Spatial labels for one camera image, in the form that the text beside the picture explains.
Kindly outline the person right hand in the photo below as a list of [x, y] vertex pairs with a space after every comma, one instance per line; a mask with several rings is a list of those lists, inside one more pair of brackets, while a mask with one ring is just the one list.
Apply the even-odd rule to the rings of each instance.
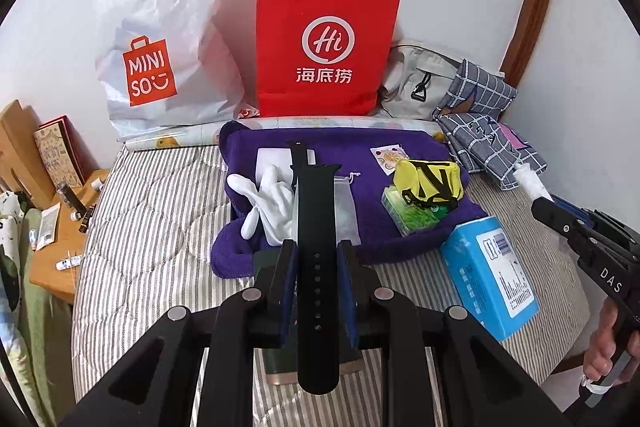
[[[598, 328], [590, 336], [589, 347], [585, 352], [584, 364], [582, 365], [582, 370], [590, 381], [598, 381], [611, 372], [614, 364], [612, 356], [616, 350], [613, 327], [616, 323], [617, 315], [616, 304], [612, 299], [606, 298], [600, 311]], [[620, 373], [620, 377], [616, 381], [617, 384], [630, 381], [638, 371], [640, 355], [638, 332], [634, 332], [631, 335], [627, 351], [631, 355], [631, 361]]]

